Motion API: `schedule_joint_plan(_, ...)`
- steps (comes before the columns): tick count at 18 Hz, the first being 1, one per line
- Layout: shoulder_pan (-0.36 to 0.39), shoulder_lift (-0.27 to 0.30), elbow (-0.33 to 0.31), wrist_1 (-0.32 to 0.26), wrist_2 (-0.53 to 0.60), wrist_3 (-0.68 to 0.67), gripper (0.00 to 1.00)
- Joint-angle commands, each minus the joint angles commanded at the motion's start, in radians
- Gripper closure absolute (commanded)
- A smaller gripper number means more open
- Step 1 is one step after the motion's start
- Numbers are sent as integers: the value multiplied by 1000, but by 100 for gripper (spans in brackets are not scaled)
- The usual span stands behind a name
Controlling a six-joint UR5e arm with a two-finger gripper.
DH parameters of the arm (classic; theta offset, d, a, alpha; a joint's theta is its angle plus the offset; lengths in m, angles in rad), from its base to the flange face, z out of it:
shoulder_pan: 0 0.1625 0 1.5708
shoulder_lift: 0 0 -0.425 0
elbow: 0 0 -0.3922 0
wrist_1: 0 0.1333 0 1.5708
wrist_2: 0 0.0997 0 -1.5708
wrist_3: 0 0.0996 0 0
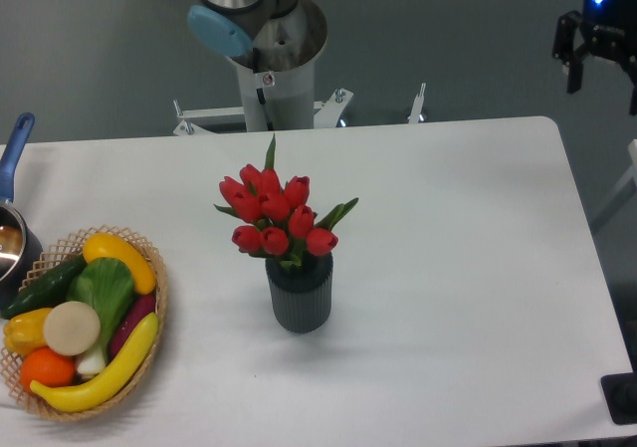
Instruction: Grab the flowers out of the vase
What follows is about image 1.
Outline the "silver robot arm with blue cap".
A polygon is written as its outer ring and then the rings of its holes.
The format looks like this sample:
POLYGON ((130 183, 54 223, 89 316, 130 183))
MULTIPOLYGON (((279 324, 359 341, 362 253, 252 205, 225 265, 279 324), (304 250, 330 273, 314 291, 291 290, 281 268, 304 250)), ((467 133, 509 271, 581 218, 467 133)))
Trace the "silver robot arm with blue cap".
MULTIPOLYGON (((337 127, 352 98, 336 90, 315 101, 315 63, 327 40, 326 19, 311 0, 200 0, 187 15, 195 37, 235 68, 248 131, 337 127)), ((636 0, 583 0, 559 17, 552 56, 581 89, 584 60, 615 63, 636 77, 636 0)))

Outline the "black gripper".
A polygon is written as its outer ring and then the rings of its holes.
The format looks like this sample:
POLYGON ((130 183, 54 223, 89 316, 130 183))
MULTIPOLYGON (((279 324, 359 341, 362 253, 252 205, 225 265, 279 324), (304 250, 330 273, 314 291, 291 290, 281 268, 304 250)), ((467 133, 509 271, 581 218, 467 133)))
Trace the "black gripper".
POLYGON ((566 69, 568 94, 581 89, 583 60, 588 51, 626 70, 632 83, 629 114, 636 115, 636 0, 583 0, 582 16, 569 11, 558 18, 551 53, 566 69), (575 46, 579 27, 588 50, 584 43, 575 46))

